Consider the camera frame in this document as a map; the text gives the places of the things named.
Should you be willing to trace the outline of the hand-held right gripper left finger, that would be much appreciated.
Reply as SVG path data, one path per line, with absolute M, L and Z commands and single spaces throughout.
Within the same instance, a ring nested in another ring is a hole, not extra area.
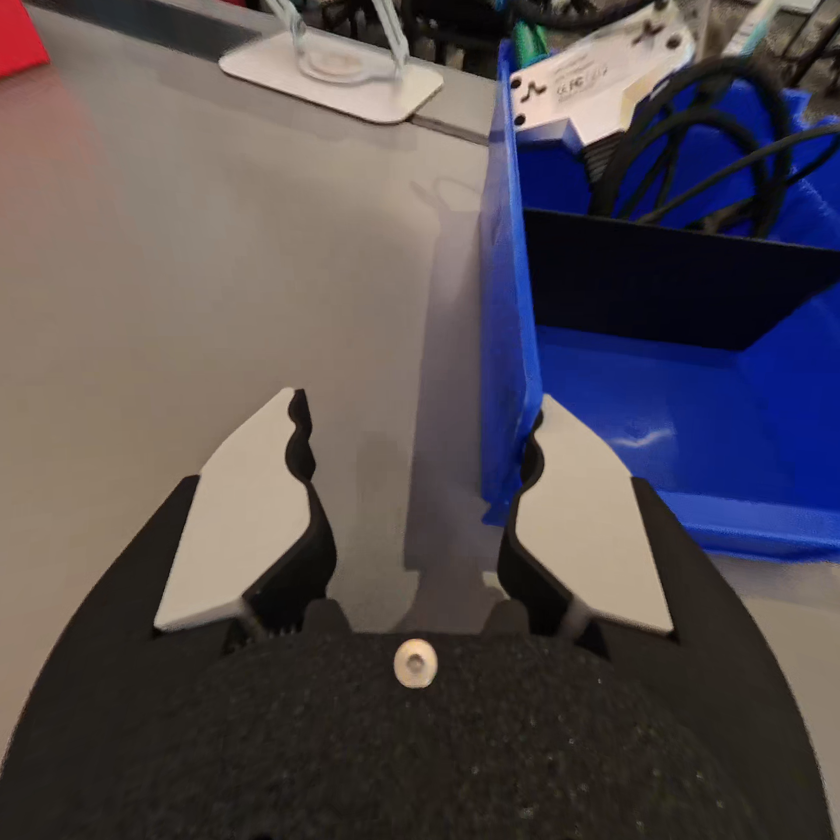
M 285 388 L 229 435 L 202 467 L 154 629 L 227 620 L 279 634 L 302 625 L 337 565 L 312 479 L 305 391 Z

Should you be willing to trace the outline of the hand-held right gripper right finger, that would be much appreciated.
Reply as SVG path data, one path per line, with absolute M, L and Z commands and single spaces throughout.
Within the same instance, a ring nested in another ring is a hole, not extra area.
M 675 628 L 630 470 L 545 394 L 502 534 L 497 577 L 531 634 L 577 639 L 605 620 L 659 637 Z

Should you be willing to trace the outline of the blue plastic bin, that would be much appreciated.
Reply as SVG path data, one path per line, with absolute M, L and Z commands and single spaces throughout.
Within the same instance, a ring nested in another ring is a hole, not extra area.
M 507 519 L 549 394 L 646 479 L 706 551 L 838 560 L 838 281 L 744 351 L 539 326 L 524 211 L 587 216 L 590 192 L 566 150 L 518 145 L 514 58 L 503 41 L 480 210 L 483 522 Z M 748 173 L 728 178 L 662 228 L 686 230 L 706 206 L 748 196 L 749 182 Z M 761 240 L 838 252 L 838 154 L 791 186 Z

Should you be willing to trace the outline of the silver stand base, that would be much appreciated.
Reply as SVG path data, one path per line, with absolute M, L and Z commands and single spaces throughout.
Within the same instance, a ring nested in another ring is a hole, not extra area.
M 227 76 L 380 125 L 407 121 L 443 87 L 436 70 L 410 60 L 393 2 L 373 1 L 388 51 L 310 28 L 293 2 L 269 1 L 285 26 L 223 55 Z

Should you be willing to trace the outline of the red plastic bin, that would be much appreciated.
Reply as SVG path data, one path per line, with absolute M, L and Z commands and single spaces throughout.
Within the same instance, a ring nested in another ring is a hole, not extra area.
M 1 1 L 1 79 L 50 63 L 22 1 Z

